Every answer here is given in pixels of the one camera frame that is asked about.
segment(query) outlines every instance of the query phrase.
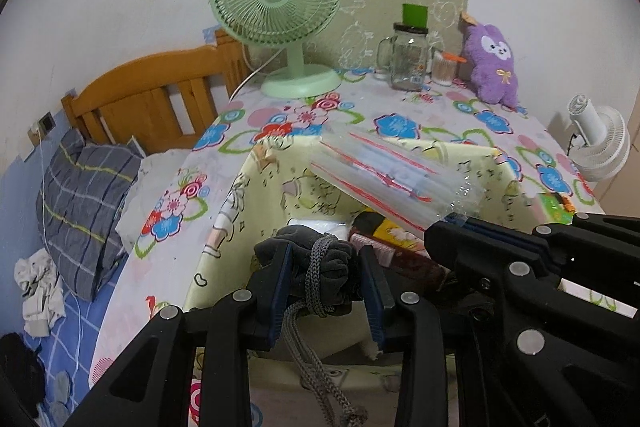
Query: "white pillow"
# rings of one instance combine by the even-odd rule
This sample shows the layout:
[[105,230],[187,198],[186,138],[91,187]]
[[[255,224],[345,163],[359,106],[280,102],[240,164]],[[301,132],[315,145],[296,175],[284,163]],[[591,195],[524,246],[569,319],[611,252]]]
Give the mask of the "white pillow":
[[147,156],[140,163],[138,177],[125,197],[122,215],[116,225],[116,232],[128,253],[133,250],[146,218],[190,152],[187,149],[169,149]]

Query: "black bag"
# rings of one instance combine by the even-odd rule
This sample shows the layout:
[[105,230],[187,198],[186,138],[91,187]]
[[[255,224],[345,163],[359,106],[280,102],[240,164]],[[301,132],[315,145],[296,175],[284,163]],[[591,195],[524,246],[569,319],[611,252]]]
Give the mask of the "black bag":
[[45,373],[38,352],[27,347],[18,333],[0,338],[0,369],[32,418],[44,400]]

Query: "fan stand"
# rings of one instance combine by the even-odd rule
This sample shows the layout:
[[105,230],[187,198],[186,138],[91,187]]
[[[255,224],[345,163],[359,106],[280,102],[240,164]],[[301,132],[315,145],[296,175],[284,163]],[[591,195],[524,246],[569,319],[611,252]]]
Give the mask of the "fan stand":
[[342,79],[332,68],[305,64],[302,42],[287,46],[287,66],[267,75],[261,91],[273,98],[306,98],[334,90]]

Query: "jar handle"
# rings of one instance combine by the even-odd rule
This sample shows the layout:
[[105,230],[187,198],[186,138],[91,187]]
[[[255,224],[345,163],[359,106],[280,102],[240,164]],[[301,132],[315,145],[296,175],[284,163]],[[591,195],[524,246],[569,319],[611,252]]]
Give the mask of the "jar handle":
[[389,69],[389,65],[390,62],[382,65],[380,64],[380,46],[382,46],[382,43],[385,41],[389,41],[391,42],[391,45],[393,45],[394,42],[394,37],[386,37],[384,39],[382,39],[379,43],[378,43],[378,50],[376,51],[376,69],[377,70],[388,70]]

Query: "orange lid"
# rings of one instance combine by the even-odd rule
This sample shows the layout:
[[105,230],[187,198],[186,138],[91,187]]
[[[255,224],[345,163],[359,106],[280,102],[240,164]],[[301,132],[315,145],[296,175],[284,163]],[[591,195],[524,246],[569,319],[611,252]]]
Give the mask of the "orange lid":
[[447,60],[453,60],[454,62],[460,62],[461,64],[464,64],[466,62],[466,58],[458,57],[457,55],[447,53],[447,52],[442,52],[442,58],[446,58]]

